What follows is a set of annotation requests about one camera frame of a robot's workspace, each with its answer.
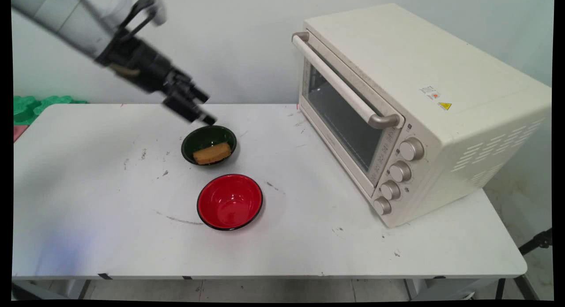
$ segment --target pink object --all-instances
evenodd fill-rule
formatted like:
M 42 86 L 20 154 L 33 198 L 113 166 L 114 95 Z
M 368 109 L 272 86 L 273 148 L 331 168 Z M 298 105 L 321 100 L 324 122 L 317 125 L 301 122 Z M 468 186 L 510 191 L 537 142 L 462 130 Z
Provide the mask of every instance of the pink object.
M 20 136 L 26 131 L 28 125 L 17 125 L 14 126 L 14 142 L 20 138 Z

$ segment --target black tape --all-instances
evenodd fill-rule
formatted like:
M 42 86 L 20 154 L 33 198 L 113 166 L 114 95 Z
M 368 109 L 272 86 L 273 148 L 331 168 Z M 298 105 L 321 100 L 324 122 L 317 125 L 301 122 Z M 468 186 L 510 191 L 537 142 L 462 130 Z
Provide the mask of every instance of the black tape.
M 99 273 L 98 276 L 102 277 L 103 279 L 112 279 L 111 277 L 109 277 L 109 276 L 107 275 L 107 273 Z

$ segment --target oven door handle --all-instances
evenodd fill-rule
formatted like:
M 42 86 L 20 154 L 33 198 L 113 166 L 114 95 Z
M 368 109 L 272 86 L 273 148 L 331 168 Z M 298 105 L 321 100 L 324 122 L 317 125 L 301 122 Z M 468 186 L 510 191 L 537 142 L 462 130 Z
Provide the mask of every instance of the oven door handle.
M 310 49 L 303 39 L 308 41 L 307 32 L 295 33 L 292 36 L 292 43 L 369 126 L 376 129 L 385 129 L 398 125 L 400 118 L 396 114 L 391 114 L 390 116 L 379 116 L 376 114 L 363 99 L 357 96 L 357 94 L 351 90 L 312 49 Z

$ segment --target oven glass window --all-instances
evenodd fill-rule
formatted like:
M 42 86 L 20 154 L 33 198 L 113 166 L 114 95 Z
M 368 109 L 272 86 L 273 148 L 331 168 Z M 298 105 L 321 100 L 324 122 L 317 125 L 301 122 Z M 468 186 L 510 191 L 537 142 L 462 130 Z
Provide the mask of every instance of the oven glass window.
M 380 114 L 335 68 L 327 62 L 326 64 Z M 309 89 L 305 97 L 357 165 L 367 174 L 383 131 L 369 126 L 313 66 L 310 66 Z

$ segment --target warning label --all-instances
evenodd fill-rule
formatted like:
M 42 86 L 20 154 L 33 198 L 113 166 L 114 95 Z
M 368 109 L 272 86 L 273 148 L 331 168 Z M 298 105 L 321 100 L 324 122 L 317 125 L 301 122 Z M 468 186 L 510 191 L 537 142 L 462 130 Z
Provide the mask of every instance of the warning label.
M 440 94 L 440 92 L 432 87 L 432 86 L 426 86 L 426 87 L 422 87 L 420 88 L 420 91 L 427 97 L 430 99 L 431 102 L 436 102 L 436 104 L 438 106 L 441 107 L 441 109 L 443 110 L 449 110 L 449 108 L 452 106 L 451 103 L 442 103 L 440 102 L 440 100 L 445 100 L 448 101 L 449 99 L 447 98 L 448 96 L 443 96 L 442 94 Z
M 452 106 L 451 103 L 438 103 L 438 105 L 442 106 L 444 110 L 449 110 L 449 108 Z

